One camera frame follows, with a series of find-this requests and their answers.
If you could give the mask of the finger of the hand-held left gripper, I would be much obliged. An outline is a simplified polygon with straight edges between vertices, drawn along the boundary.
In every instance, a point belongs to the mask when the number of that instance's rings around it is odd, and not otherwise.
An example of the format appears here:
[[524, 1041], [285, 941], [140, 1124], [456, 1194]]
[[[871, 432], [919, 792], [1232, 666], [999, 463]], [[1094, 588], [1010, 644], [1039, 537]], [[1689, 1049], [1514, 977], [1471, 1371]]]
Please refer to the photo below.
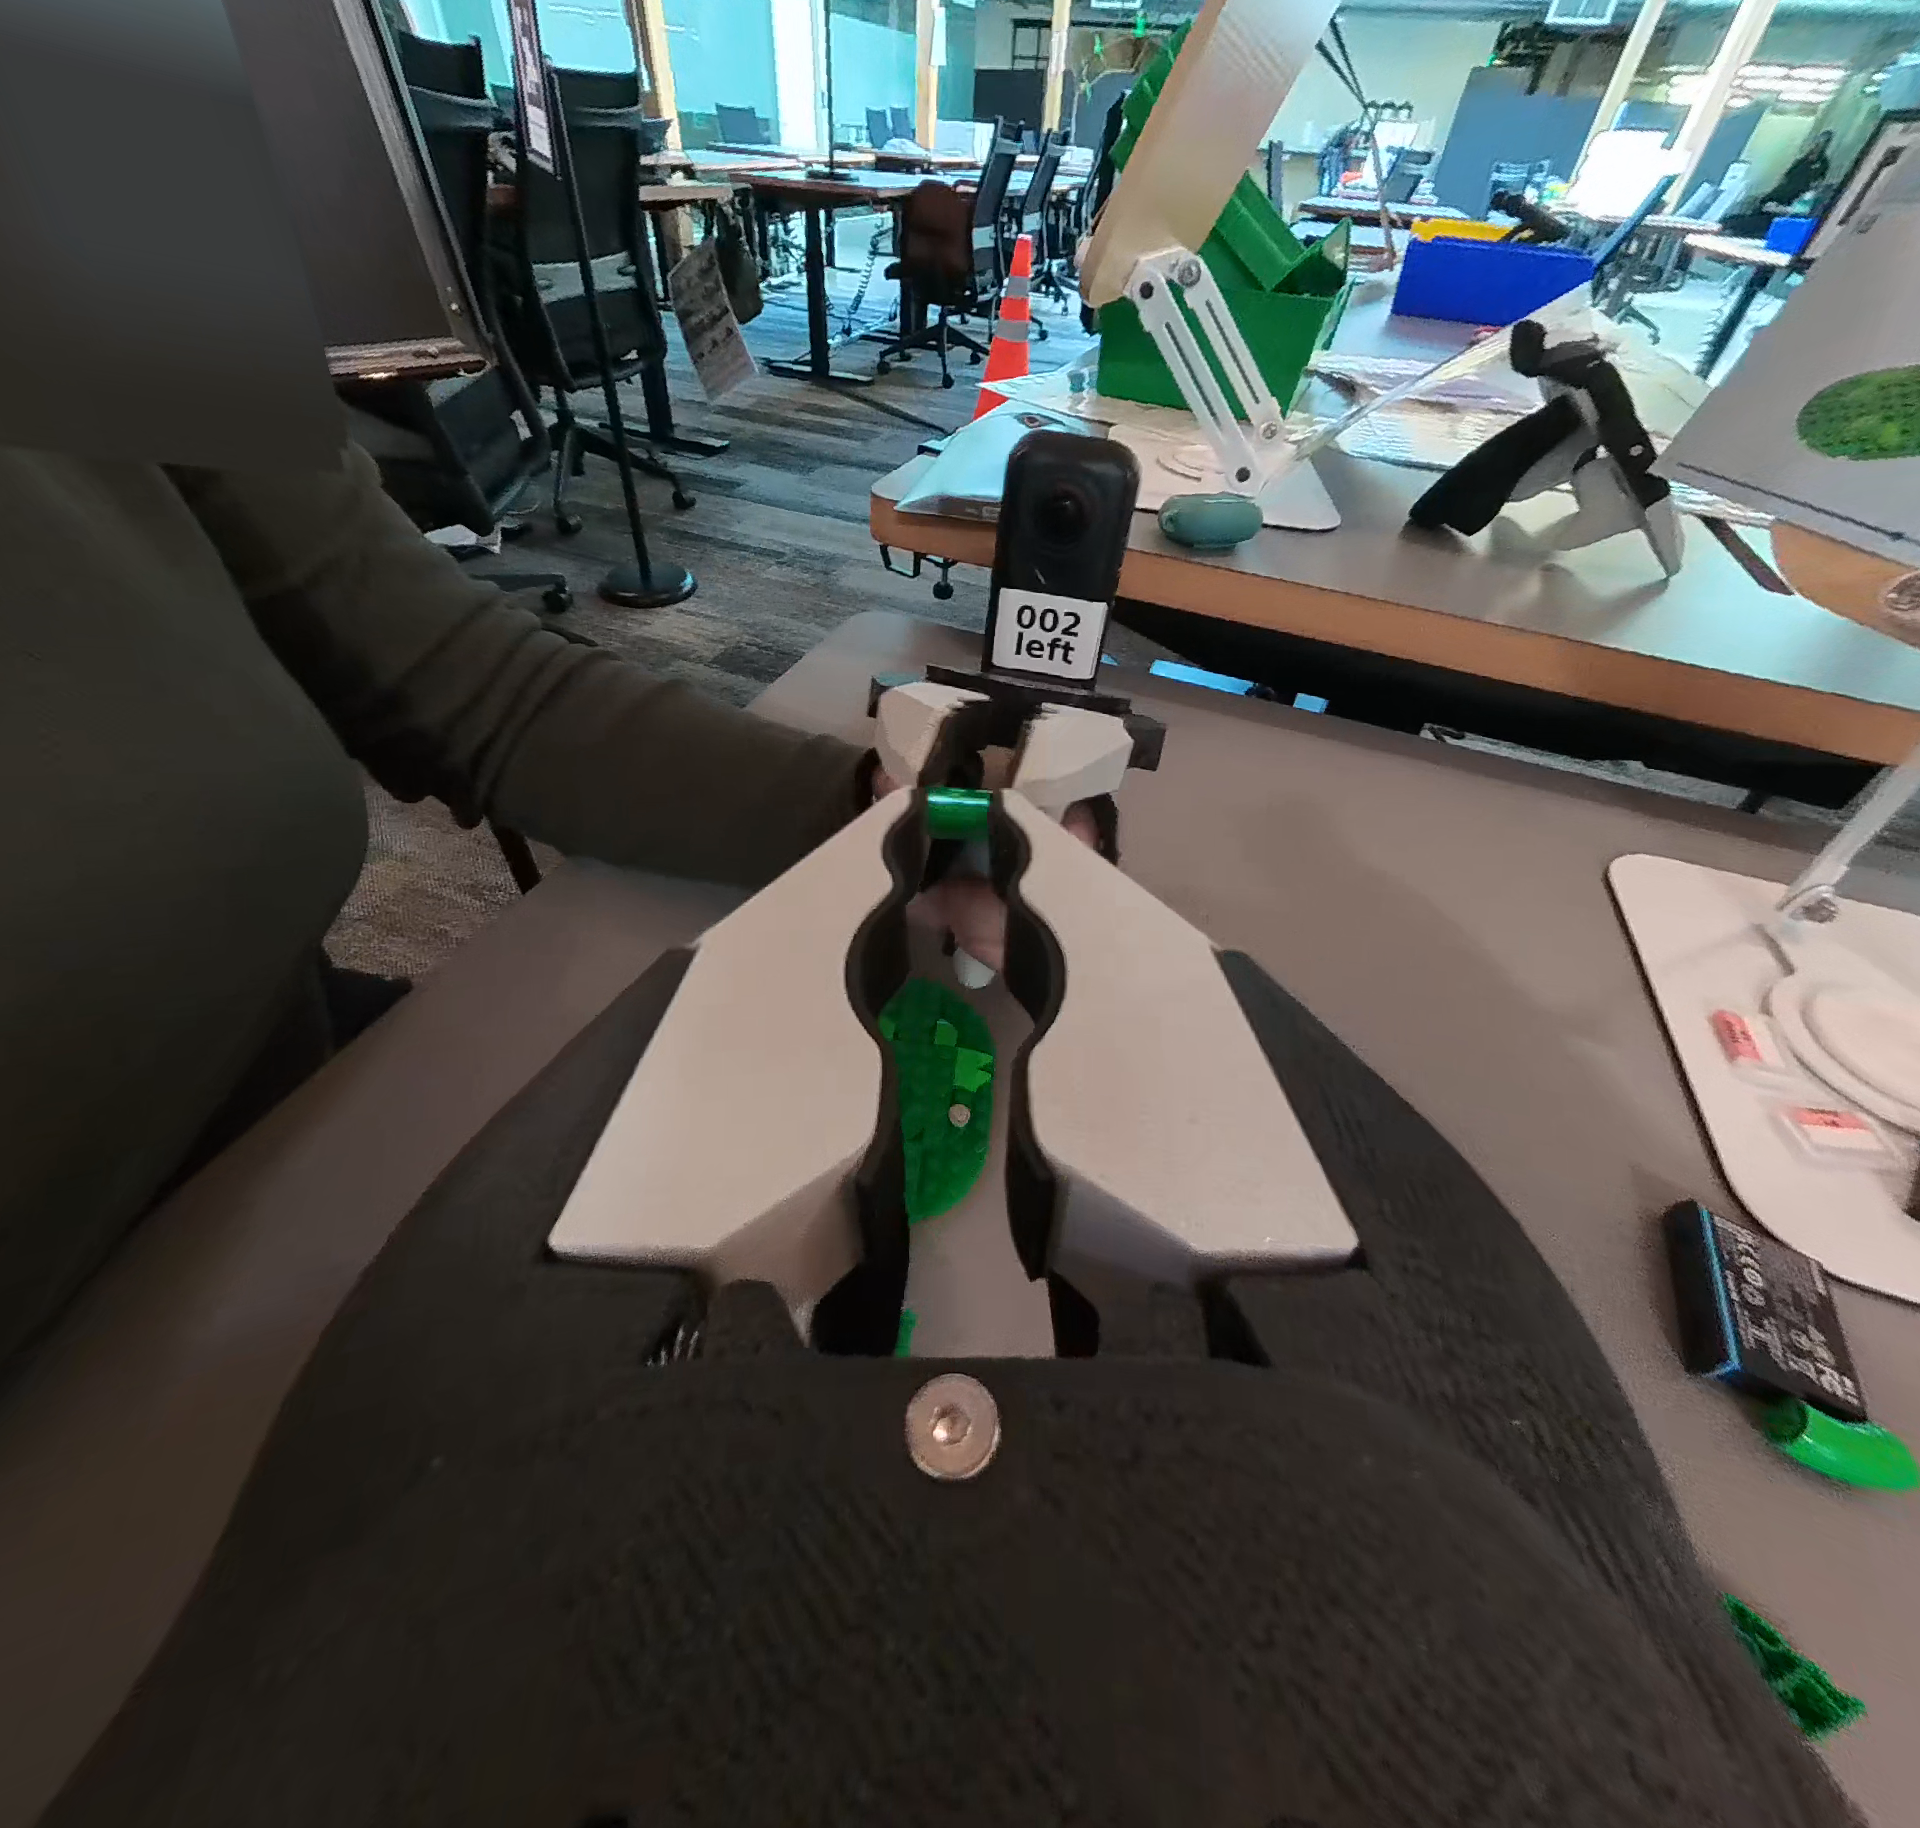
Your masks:
[[871, 792], [945, 787], [970, 769], [970, 688], [890, 688], [871, 702]]
[[1130, 769], [1130, 728], [1107, 710], [1034, 710], [1017, 738], [1017, 792], [1028, 805], [1107, 800]]

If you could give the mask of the wooden book stand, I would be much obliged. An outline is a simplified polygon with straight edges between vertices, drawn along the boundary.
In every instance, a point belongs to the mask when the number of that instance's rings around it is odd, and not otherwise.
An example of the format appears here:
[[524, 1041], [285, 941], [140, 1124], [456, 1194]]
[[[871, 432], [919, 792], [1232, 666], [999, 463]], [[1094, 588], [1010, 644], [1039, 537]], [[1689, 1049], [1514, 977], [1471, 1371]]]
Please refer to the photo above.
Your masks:
[[[1920, 205], [1914, 156], [1875, 173], [1833, 209], [1833, 232], [1882, 205]], [[1768, 547], [1799, 601], [1889, 644], [1920, 644], [1920, 567], [1779, 516], [1768, 516]], [[1843, 880], [1901, 805], [1914, 805], [1914, 758], [1880, 774], [1795, 885], [1620, 856], [1606, 887], [1734, 1203], [1828, 1279], [1920, 1305], [1920, 918], [1843, 893]], [[1779, 1073], [1734, 1073], [1708, 1011], [1756, 1018]], [[1779, 1107], [1863, 1114], [1889, 1154], [1864, 1168], [1803, 1154]]]
[[1184, 432], [1114, 420], [1114, 441], [1139, 452], [1152, 508], [1176, 492], [1247, 492], [1266, 505], [1266, 527], [1328, 537], [1344, 521], [1195, 259], [1338, 7], [1206, 0], [1100, 223], [1081, 232], [1081, 306], [1139, 306], [1184, 396], [1176, 413], [1191, 420]]

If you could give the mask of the blue storage bin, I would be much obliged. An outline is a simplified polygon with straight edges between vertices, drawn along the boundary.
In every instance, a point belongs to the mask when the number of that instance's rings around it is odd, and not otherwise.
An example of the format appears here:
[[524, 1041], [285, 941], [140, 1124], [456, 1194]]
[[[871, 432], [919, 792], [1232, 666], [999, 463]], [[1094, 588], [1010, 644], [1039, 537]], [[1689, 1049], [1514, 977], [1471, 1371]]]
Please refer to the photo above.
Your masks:
[[1570, 244], [1438, 232], [1406, 243], [1393, 310], [1438, 324], [1525, 324], [1591, 280], [1596, 259]]

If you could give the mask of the black sign stand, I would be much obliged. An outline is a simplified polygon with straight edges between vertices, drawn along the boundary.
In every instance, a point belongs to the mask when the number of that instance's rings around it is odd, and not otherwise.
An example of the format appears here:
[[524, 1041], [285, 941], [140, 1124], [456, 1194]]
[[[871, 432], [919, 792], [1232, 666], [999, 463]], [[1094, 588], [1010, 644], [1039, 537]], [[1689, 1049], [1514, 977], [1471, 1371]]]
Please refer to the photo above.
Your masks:
[[[550, 66], [555, 58], [542, 47], [533, 0], [507, 0], [507, 19], [511, 19], [511, 80], [517, 80], [517, 162], [533, 162], [550, 173], [559, 171], [571, 179], [571, 153], [564, 153], [559, 101], [550, 92]], [[598, 420], [598, 413], [616, 420], [616, 463], [608, 468], [622, 475], [622, 505], [627, 505], [627, 527], [631, 527], [631, 562], [604, 573], [604, 601], [640, 609], [640, 616], [693, 601], [693, 588], [701, 588], [693, 573], [657, 562], [650, 543], [644, 543], [640, 463], [627, 459], [627, 403], [622, 403], [622, 388], [608, 385], [604, 396], [578, 396], [571, 409], [583, 420]]]

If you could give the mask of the black office chair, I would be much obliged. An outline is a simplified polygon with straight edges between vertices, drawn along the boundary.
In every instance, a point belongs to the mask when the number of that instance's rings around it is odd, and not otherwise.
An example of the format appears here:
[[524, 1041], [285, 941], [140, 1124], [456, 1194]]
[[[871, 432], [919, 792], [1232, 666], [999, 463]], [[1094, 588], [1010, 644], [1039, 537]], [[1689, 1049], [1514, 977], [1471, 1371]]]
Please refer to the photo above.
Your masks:
[[583, 420], [571, 403], [608, 385], [644, 388], [644, 441], [627, 426], [627, 459], [667, 483], [686, 508], [693, 492], [657, 459], [657, 444], [686, 452], [667, 403], [667, 324], [650, 259], [644, 179], [663, 126], [640, 108], [631, 72], [550, 66], [550, 92], [564, 119], [571, 179], [517, 162], [517, 205], [500, 223], [500, 341], [511, 347], [531, 388], [555, 396], [555, 527], [578, 537], [583, 516], [564, 486], [590, 459], [616, 463], [616, 420]]
[[382, 409], [393, 441], [375, 444], [375, 463], [422, 537], [462, 527], [468, 543], [449, 547], [449, 562], [482, 567], [531, 527], [517, 496], [555, 463], [542, 403], [491, 306], [488, 173], [500, 108], [482, 39], [428, 39], [402, 29], [395, 72], [422, 126], [456, 277], [468, 288], [468, 331], [488, 341], [488, 366], [395, 385]]
[[964, 339], [960, 321], [992, 324], [999, 306], [999, 205], [989, 184], [919, 179], [896, 209], [896, 259], [883, 269], [896, 301], [896, 339], [876, 347], [876, 381], [933, 347], [939, 381], [954, 385], [954, 347], [989, 361], [982, 339]]

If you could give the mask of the grey desk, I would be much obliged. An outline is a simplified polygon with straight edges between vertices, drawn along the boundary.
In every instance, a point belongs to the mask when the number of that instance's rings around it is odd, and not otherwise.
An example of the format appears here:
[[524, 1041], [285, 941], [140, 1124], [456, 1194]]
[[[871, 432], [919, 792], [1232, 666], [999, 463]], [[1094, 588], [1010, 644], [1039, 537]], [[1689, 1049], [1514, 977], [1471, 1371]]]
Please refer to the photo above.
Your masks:
[[[1620, 856], [1775, 885], [1818, 842], [1170, 682], [1124, 690], [1170, 720], [1162, 769], [1121, 800], [1124, 873], [1259, 954], [1507, 1194], [1708, 1578], [1864, 1701], [1828, 1743], [1833, 1779], [1864, 1824], [1914, 1824], [1914, 1499], [1787, 1465], [1682, 1371], [1654, 1220], [1730, 1194], [1606, 893]], [[393, 1226], [729, 900], [555, 868], [77, 1291], [8, 1389], [8, 1824], [43, 1813], [140, 1681]]]

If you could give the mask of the instruction booklet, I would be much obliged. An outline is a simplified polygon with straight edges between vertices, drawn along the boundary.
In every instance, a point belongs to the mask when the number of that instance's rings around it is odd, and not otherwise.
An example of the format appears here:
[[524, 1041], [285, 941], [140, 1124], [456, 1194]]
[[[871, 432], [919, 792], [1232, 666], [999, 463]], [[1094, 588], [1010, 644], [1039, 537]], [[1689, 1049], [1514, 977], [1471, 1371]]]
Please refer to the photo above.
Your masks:
[[1660, 475], [1920, 567], [1920, 209], [1863, 217], [1660, 452]]

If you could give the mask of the person's left forearm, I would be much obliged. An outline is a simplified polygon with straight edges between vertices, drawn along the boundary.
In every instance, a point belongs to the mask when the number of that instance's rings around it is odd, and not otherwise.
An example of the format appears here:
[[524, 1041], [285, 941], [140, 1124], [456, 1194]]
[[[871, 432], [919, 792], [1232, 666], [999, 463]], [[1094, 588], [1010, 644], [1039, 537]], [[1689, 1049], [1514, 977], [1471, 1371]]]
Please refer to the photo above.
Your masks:
[[375, 459], [168, 468], [252, 631], [355, 762], [542, 849], [760, 887], [871, 805], [876, 758], [571, 644], [387, 496]]

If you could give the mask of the green brick plant model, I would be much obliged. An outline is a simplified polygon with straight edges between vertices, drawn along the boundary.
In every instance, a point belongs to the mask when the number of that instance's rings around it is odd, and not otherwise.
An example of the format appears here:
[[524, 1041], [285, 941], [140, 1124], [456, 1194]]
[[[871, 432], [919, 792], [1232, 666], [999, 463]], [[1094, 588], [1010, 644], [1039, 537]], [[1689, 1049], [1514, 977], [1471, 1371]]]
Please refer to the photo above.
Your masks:
[[954, 1220], [974, 1194], [992, 1154], [992, 1026], [945, 977], [904, 977], [876, 1011], [876, 1034], [896, 1061], [896, 1138], [904, 1138], [904, 1214], [912, 1245], [933, 1253], [933, 1267], [912, 1267], [912, 1285], [945, 1272]]

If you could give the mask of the person's torso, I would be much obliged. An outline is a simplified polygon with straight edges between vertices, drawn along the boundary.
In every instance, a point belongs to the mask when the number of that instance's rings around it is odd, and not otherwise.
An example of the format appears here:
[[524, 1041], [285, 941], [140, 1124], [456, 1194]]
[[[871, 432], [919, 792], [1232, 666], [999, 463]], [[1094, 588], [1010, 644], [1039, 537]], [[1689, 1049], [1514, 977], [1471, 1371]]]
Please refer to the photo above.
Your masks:
[[359, 769], [202, 468], [8, 452], [8, 1364], [311, 1018]]

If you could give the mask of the clear plastic bag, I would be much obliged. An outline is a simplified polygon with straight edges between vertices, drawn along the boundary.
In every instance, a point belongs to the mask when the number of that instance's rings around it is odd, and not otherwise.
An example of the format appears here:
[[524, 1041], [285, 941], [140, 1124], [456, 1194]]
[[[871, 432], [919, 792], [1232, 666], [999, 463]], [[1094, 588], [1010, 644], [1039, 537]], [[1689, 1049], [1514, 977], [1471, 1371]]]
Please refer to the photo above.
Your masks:
[[915, 475], [912, 492], [896, 492], [896, 508], [912, 516], [964, 516], [964, 521], [992, 521], [1010, 452], [1028, 432], [1045, 432], [1056, 420], [1039, 409], [1004, 403], [945, 441]]

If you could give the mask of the green storage bins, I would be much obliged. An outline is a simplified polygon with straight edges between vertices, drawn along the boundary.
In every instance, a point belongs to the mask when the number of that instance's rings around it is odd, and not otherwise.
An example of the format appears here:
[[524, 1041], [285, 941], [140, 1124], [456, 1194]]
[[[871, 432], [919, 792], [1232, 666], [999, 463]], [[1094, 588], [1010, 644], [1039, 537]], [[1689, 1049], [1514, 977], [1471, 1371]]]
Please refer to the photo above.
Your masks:
[[[1100, 223], [1184, 35], [1191, 19], [1141, 58], [1124, 101], [1114, 101], [1087, 223]], [[1266, 179], [1247, 171], [1195, 259], [1210, 264], [1277, 409], [1295, 409], [1302, 373], [1351, 301], [1351, 226], [1328, 232], [1328, 255], [1307, 244], [1271, 205]], [[1094, 306], [1094, 339], [1100, 396], [1184, 409], [1130, 301]]]

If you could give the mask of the orange traffic cone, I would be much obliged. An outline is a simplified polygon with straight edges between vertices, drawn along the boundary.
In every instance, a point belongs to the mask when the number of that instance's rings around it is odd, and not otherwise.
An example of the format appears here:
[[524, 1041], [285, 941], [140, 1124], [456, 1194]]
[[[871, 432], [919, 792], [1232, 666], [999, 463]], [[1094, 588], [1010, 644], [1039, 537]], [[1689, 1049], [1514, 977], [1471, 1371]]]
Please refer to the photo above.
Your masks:
[[1028, 373], [1028, 339], [1034, 339], [1028, 277], [1034, 277], [1034, 243], [1017, 232], [1010, 277], [992, 301], [992, 339], [989, 339], [989, 361], [982, 361], [974, 420], [1004, 409], [1004, 396], [1010, 396], [1004, 385]]

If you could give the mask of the green round brick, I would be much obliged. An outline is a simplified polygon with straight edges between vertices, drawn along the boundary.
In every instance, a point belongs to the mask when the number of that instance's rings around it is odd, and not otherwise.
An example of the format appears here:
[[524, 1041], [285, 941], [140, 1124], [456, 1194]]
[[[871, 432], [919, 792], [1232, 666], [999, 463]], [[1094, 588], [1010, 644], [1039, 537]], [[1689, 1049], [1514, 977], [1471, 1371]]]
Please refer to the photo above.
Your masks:
[[1875, 1421], [1853, 1425], [1803, 1398], [1768, 1398], [1756, 1415], [1756, 1430], [1768, 1439], [1775, 1454], [1851, 1494], [1920, 1494], [1914, 1447]]

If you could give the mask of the wood-edged neighbour desk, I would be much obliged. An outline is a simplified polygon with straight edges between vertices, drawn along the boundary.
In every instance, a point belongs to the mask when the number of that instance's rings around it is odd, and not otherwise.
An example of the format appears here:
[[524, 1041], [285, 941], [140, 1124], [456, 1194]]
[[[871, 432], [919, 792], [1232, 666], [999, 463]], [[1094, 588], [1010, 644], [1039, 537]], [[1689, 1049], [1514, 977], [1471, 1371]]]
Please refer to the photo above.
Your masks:
[[1277, 690], [1370, 695], [1401, 688], [1429, 720], [1555, 748], [1591, 736], [1606, 758], [1752, 787], [1779, 762], [1863, 769], [1914, 748], [1914, 652], [1882, 644], [1799, 593], [1756, 581], [1698, 516], [1688, 567], [1660, 577], [1635, 537], [1537, 552], [1513, 537], [1401, 527], [1418, 468], [1326, 452], [1311, 459], [1338, 527], [1266, 527], [1232, 552], [1170, 547], [1156, 516], [1130, 521], [1121, 593], [1170, 652], [1206, 628], [1191, 663], [1259, 682], [1225, 636], [1271, 653]]

